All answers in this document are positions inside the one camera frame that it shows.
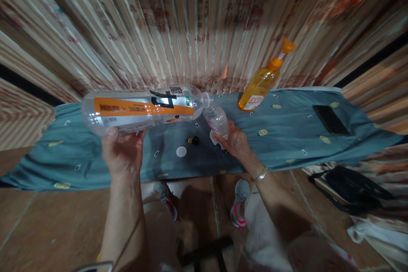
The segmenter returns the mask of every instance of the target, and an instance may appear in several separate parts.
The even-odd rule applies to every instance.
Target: sneaker
[[[238,203],[245,203],[249,193],[251,192],[251,189],[249,188],[249,183],[244,180],[240,179],[238,183],[235,185],[235,201],[234,205],[231,208],[231,211],[229,212],[229,218],[231,219],[231,223],[239,228],[239,230],[242,230],[242,227],[247,224],[247,222],[244,221],[239,221],[238,218],[236,217],[236,208]]]
[[[169,206],[170,212],[173,216],[173,221],[176,222],[178,213],[173,202],[170,200],[170,189],[167,184],[163,181],[155,181],[153,185],[153,191],[160,193],[160,201],[166,203],[166,205]]]

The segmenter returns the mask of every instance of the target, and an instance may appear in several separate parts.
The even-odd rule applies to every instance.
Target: plastic bottle
[[[238,102],[238,108],[241,111],[251,112],[261,104],[279,77],[279,69],[283,64],[283,57],[292,52],[294,48],[295,44],[285,37],[279,56],[273,58],[267,66],[255,72]]]
[[[203,93],[205,96],[203,116],[214,133],[228,138],[228,121],[227,116],[221,106],[214,103],[209,93]]]
[[[210,98],[189,84],[153,91],[93,91],[83,99],[81,111],[96,135],[103,136],[112,126],[125,135],[156,125],[195,120]]]

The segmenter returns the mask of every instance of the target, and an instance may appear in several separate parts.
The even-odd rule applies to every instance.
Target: leg
[[[292,271],[284,246],[276,227],[266,211],[261,195],[255,187],[247,197],[249,184],[240,180],[235,187],[235,201],[245,198],[245,204],[234,203],[239,210],[232,208],[231,221],[244,216],[243,222],[248,226],[248,238],[238,264],[238,271]]]
[[[143,201],[151,271],[179,271],[177,259],[177,209],[169,199],[168,186],[156,181],[153,193]]]

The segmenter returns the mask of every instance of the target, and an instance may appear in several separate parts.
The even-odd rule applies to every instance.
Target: black bag
[[[315,179],[323,175],[326,175],[325,180],[327,184],[350,204],[340,204],[327,191],[316,185]],[[350,215],[364,214],[371,209],[382,207],[378,198],[383,200],[395,199],[391,193],[361,173],[342,166],[336,166],[333,170],[315,173],[309,176],[309,182],[320,190],[335,207]]]

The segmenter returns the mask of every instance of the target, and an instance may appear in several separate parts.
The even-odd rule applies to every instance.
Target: orange bottle cap
[[[270,70],[279,70],[279,68],[283,64],[283,59],[278,59],[277,57],[274,57],[268,64],[268,68]]]
[[[286,37],[283,38],[283,46],[282,52],[283,53],[291,53],[295,49],[295,44],[290,42]]]

